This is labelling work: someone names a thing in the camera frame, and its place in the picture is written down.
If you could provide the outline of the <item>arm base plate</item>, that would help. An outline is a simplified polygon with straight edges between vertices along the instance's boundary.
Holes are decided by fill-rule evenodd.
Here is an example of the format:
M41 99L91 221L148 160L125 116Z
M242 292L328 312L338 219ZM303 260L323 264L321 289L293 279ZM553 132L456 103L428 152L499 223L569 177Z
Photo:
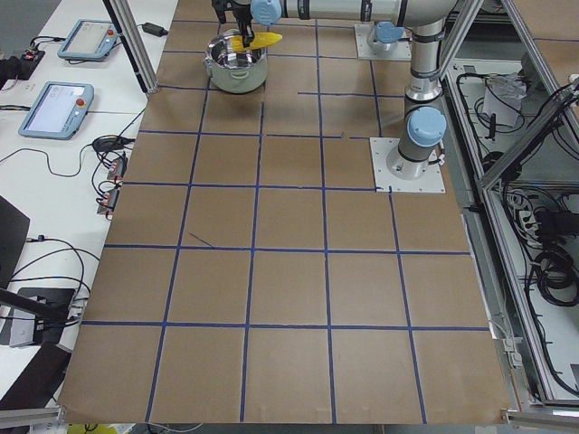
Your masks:
M409 61L410 36L389 22L355 25L357 56L363 60Z
M414 163L400 155L397 137L371 137L369 143L377 192L446 193L434 151L427 160Z

